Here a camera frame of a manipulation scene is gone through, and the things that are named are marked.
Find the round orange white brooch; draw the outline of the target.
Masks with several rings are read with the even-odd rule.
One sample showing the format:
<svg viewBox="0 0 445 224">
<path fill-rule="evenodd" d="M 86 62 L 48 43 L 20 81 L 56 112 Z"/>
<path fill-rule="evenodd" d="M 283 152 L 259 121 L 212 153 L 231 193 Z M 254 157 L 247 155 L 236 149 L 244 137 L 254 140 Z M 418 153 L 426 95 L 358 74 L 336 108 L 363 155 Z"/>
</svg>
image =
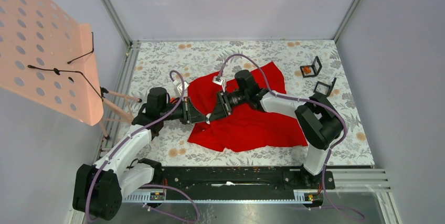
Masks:
<svg viewBox="0 0 445 224">
<path fill-rule="evenodd" d="M 207 124 L 210 123 L 210 117 L 211 117 L 211 114 L 210 114 L 210 113 L 206 115 L 206 123 L 207 123 Z"/>
</svg>

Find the red shirt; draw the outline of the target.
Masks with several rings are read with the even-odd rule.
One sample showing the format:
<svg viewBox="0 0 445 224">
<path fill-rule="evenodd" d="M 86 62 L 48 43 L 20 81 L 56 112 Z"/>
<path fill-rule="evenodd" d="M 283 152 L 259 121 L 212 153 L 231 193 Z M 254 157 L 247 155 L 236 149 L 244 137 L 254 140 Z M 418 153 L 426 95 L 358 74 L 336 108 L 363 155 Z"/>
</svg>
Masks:
<svg viewBox="0 0 445 224">
<path fill-rule="evenodd" d="M 270 62 L 261 67 L 272 90 L 284 93 L 284 76 L 279 68 Z M 211 113 L 217 103 L 219 85 L 212 82 L 217 72 L 197 78 L 187 88 L 193 106 L 203 114 Z M 260 147 L 307 146 L 307 141 L 296 119 L 277 114 L 263 113 L 243 104 L 234 108 L 232 115 L 210 124 L 195 124 L 188 142 L 222 152 L 249 151 Z"/>
</svg>

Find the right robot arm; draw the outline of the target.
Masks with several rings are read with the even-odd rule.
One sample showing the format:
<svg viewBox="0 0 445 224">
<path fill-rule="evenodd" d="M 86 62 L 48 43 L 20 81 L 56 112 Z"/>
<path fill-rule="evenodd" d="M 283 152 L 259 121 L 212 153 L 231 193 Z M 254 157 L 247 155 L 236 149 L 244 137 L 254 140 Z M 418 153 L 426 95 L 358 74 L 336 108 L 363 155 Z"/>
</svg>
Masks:
<svg viewBox="0 0 445 224">
<path fill-rule="evenodd" d="M 327 97 L 315 93 L 308 99 L 295 98 L 269 87 L 261 88 L 248 70 L 236 73 L 238 88 L 217 93 L 217 102 L 207 122 L 226 118 L 236 106 L 248 104 L 264 113 L 275 113 L 295 119 L 308 143 L 308 153 L 300 169 L 300 183 L 306 188 L 325 188 L 326 166 L 331 149 L 346 135 L 347 127 Z"/>
</svg>

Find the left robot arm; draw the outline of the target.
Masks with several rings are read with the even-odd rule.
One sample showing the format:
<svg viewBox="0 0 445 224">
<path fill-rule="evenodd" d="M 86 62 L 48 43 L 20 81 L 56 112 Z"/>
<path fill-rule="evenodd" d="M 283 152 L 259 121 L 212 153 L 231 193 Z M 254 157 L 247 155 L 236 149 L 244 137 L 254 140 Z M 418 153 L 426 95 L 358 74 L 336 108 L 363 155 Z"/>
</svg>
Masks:
<svg viewBox="0 0 445 224">
<path fill-rule="evenodd" d="M 187 83 L 177 87 L 179 97 L 175 103 L 167 101 L 164 88 L 150 90 L 147 102 L 132 121 L 130 131 L 108 153 L 92 165 L 83 164 L 76 173 L 72 207 L 90 220 L 111 220 L 123 200 L 142 188 L 161 190 L 165 200 L 166 190 L 180 190 L 166 184 L 162 165 L 157 161 L 137 159 L 137 153 L 158 136 L 164 121 L 179 120 L 195 123 L 191 117 L 192 103 L 187 97 Z"/>
</svg>

